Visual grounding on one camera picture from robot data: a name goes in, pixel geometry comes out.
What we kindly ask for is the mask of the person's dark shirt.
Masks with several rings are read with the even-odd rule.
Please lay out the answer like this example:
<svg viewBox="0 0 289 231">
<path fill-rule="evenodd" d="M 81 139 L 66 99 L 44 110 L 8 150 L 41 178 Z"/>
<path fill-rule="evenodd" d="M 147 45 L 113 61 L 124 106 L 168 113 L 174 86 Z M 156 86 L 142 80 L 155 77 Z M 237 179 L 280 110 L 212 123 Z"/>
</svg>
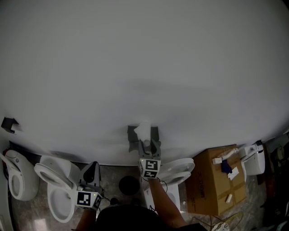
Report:
<svg viewBox="0 0 289 231">
<path fill-rule="evenodd" d="M 157 213 L 136 205 L 118 205 L 103 209 L 89 231 L 207 231 L 195 223 L 169 227 Z"/>
</svg>

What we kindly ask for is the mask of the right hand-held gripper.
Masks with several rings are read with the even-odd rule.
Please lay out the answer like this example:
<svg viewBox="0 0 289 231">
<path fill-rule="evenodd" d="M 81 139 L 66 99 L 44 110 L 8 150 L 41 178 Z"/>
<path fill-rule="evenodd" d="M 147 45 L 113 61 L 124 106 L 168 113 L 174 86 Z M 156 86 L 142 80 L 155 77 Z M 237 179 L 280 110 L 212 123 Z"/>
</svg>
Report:
<svg viewBox="0 0 289 231">
<path fill-rule="evenodd" d="M 152 156 L 147 152 L 144 142 L 139 140 L 139 162 L 138 168 L 143 178 L 157 178 L 161 166 L 161 142 L 151 139 Z"/>
</svg>

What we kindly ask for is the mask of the person's right forearm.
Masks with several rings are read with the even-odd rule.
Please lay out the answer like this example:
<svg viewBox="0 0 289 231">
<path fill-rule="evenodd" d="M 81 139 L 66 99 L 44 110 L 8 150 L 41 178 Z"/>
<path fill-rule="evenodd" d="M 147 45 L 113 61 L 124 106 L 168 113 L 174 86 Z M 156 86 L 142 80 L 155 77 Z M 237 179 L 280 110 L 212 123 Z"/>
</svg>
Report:
<svg viewBox="0 0 289 231">
<path fill-rule="evenodd" d="M 183 219 L 179 209 L 169 198 L 158 179 L 148 179 L 153 197 L 155 209 L 163 222 L 171 228 L 180 228 L 187 223 Z"/>
</svg>

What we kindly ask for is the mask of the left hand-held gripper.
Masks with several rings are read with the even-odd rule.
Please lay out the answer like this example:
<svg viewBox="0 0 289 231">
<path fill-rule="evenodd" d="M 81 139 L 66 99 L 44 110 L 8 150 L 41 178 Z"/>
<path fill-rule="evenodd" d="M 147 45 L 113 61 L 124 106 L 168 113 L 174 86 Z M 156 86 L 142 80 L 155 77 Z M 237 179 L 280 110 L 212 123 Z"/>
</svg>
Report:
<svg viewBox="0 0 289 231">
<path fill-rule="evenodd" d="M 100 186 L 100 166 L 97 161 L 87 164 L 80 172 L 79 183 L 75 192 L 75 205 L 97 211 L 103 199 Z"/>
</svg>

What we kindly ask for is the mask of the white boxy toilet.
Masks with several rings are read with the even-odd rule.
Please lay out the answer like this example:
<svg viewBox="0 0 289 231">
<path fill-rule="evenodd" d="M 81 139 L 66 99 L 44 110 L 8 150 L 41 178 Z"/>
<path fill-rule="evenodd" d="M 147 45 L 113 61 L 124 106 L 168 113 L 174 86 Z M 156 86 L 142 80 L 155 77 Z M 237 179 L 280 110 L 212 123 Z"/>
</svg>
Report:
<svg viewBox="0 0 289 231">
<path fill-rule="evenodd" d="M 257 146 L 255 143 L 243 147 L 239 150 L 241 167 L 244 181 L 248 176 L 261 175 L 265 172 L 265 152 L 263 145 Z"/>
</svg>

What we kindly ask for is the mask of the small black wall bracket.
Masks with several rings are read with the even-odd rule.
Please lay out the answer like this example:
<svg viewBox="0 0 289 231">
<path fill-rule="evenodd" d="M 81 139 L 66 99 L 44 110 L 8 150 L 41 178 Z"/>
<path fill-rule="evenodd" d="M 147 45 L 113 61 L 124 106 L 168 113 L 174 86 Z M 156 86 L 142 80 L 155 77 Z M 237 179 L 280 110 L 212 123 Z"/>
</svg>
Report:
<svg viewBox="0 0 289 231">
<path fill-rule="evenodd" d="M 8 133 L 14 134 L 15 130 L 12 129 L 13 125 L 19 125 L 16 119 L 4 117 L 1 128 L 3 128 Z"/>
</svg>

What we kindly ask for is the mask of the person's left forearm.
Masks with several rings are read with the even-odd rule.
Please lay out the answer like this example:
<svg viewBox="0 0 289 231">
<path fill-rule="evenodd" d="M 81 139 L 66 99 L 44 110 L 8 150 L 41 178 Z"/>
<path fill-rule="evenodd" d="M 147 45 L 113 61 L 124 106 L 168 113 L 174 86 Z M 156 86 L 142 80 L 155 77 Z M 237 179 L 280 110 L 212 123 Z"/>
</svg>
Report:
<svg viewBox="0 0 289 231">
<path fill-rule="evenodd" d="M 89 231 L 91 227 L 94 226 L 96 222 L 97 212 L 95 210 L 85 209 L 83 211 L 82 217 L 76 227 L 77 231 Z"/>
</svg>

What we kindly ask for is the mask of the black wall paper holder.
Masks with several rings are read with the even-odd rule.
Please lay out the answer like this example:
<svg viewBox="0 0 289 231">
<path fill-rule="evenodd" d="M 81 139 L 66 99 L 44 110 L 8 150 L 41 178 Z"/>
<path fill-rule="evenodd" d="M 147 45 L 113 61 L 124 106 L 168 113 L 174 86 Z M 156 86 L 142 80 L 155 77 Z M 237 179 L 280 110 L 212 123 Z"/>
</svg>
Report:
<svg viewBox="0 0 289 231">
<path fill-rule="evenodd" d="M 139 151 L 138 149 L 138 138 L 136 133 L 134 132 L 134 129 L 137 126 L 131 126 L 129 125 L 127 128 L 127 135 L 128 135 L 128 141 L 129 141 L 129 152 L 132 151 Z M 151 139 L 154 139 L 155 141 L 160 141 L 159 140 L 159 132 L 158 132 L 158 127 L 151 126 Z M 152 154 L 151 152 L 151 144 L 147 147 L 147 152 Z"/>
</svg>

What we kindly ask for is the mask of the white paper sheet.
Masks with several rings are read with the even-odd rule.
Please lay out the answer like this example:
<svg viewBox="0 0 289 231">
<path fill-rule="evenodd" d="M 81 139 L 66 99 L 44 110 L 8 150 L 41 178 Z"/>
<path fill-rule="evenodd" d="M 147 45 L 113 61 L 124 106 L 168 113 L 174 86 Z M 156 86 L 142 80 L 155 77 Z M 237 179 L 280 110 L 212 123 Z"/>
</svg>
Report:
<svg viewBox="0 0 289 231">
<path fill-rule="evenodd" d="M 230 180 L 233 180 L 238 174 L 239 174 L 239 170 L 238 170 L 238 167 L 236 166 L 232 169 L 231 173 L 228 173 L 228 178 Z"/>
</svg>

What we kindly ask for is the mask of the brown cardboard box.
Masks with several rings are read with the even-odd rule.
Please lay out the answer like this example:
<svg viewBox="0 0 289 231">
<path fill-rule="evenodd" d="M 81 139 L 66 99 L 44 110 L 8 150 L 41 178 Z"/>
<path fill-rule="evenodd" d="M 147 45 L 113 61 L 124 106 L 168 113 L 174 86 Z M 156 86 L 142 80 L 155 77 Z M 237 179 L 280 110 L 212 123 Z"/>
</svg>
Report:
<svg viewBox="0 0 289 231">
<path fill-rule="evenodd" d="M 212 160 L 221 153 L 237 146 L 223 146 L 209 148 L 193 157 L 195 168 L 191 176 L 185 181 L 187 209 L 189 213 L 203 215 L 221 215 L 247 198 L 246 184 L 237 154 L 228 159 L 231 168 L 238 167 L 239 174 L 233 179 L 221 171 L 221 165 L 212 163 Z M 230 203 L 226 203 L 229 194 L 232 194 Z"/>
</svg>

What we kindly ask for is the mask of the dark equipment pile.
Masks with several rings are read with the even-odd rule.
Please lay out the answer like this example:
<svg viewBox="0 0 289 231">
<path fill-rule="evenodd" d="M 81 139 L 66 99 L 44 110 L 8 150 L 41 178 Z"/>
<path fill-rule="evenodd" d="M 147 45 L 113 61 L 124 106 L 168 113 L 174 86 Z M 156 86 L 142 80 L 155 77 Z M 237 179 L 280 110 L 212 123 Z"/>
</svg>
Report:
<svg viewBox="0 0 289 231">
<path fill-rule="evenodd" d="M 265 142 L 266 226 L 289 220 L 289 132 Z"/>
</svg>

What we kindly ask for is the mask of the black round waste bin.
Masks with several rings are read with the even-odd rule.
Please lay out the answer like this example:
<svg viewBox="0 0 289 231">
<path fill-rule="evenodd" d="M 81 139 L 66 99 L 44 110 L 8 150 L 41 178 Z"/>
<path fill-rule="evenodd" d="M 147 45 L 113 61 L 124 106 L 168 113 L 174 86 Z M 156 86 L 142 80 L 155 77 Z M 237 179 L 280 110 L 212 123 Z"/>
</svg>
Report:
<svg viewBox="0 0 289 231">
<path fill-rule="evenodd" d="M 138 193 L 140 183 L 133 176 L 125 176 L 119 181 L 119 189 L 124 195 L 132 196 Z"/>
</svg>

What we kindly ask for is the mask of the white toilet paper roll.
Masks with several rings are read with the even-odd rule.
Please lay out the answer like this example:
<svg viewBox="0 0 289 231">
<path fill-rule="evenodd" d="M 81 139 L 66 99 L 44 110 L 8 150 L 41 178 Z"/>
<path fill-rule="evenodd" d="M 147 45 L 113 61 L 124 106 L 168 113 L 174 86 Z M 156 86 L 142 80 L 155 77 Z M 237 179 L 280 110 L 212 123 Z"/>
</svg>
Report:
<svg viewBox="0 0 289 231">
<path fill-rule="evenodd" d="M 150 145 L 151 141 L 151 124 L 147 121 L 141 122 L 139 126 L 134 129 L 138 140 L 140 140 L 145 147 Z"/>
</svg>

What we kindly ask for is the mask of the dark cloth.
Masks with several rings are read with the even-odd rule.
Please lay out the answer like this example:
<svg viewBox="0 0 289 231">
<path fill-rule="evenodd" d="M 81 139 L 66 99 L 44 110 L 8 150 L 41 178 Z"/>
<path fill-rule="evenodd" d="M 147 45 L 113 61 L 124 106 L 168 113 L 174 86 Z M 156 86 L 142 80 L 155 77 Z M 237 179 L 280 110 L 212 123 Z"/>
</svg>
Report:
<svg viewBox="0 0 289 231">
<path fill-rule="evenodd" d="M 221 163 L 221 171 L 223 173 L 226 173 L 226 174 L 230 174 L 232 173 L 232 168 L 231 166 L 228 164 L 228 161 L 227 160 L 223 160 L 222 163 Z"/>
</svg>

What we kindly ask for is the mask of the white rounded toilet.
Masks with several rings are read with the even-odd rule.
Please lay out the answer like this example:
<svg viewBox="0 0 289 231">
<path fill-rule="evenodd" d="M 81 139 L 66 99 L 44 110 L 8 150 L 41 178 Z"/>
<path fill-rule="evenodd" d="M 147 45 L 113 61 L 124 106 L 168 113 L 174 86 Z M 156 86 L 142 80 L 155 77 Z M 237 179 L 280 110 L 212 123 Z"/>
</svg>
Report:
<svg viewBox="0 0 289 231">
<path fill-rule="evenodd" d="M 8 183 L 12 196 L 16 200 L 29 201 L 36 197 L 39 190 L 39 176 L 33 164 L 22 154 L 8 150 L 0 158 L 7 165 Z"/>
</svg>

